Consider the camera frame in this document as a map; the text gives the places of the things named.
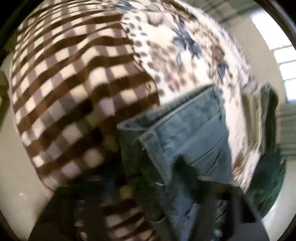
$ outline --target green fabric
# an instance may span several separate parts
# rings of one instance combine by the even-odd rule
[[[286,172],[286,159],[279,147],[275,152],[266,152],[256,166],[246,196],[264,217],[274,204],[281,190]]]

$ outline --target jacket pocket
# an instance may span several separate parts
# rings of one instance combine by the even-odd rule
[[[198,158],[191,166],[199,175],[211,176],[216,182],[230,183],[233,177],[228,134],[224,135],[212,150]]]
[[[220,115],[216,115],[197,132],[192,134],[192,137],[184,143],[180,154],[187,165],[191,165],[204,155],[212,152],[225,136],[228,137],[225,122]]]

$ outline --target gingham pattern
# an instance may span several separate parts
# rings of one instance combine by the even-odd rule
[[[109,237],[117,241],[160,241],[150,223],[144,218],[142,209],[133,199],[131,187],[119,185],[119,199],[111,204],[101,205]]]
[[[15,122],[50,189],[119,147],[116,124],[158,104],[133,43],[98,1],[45,1],[18,28],[11,90]]]

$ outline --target floor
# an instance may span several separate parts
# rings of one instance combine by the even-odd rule
[[[246,9],[256,7],[250,1],[244,0]],[[206,0],[191,1],[190,3],[197,2],[202,2],[198,7],[206,8],[208,6]],[[273,53],[270,52],[252,22],[251,15],[242,10],[242,4],[234,6],[232,3],[235,1],[229,1],[229,4],[226,1],[223,2],[222,10],[217,12],[213,7],[210,7],[208,8],[210,9],[209,14],[216,19],[220,18],[219,21],[223,22],[224,27],[237,39],[247,55],[258,81],[264,83],[269,81],[278,91],[280,102],[284,102],[286,94],[281,74],[275,65]],[[7,75],[9,66],[8,58],[1,67],[1,70]],[[263,219],[270,241],[278,240],[296,213],[296,192],[293,191],[296,185],[294,173],[296,173],[296,161],[288,160],[286,177],[280,195]],[[29,237],[39,213],[48,201],[48,196],[26,156],[14,128],[11,110],[8,110],[0,130],[0,209],[21,240],[26,240]]]
[[[5,62],[1,69],[9,72],[9,64]],[[0,131],[0,210],[21,240],[29,237],[47,200],[16,133],[9,109]]]

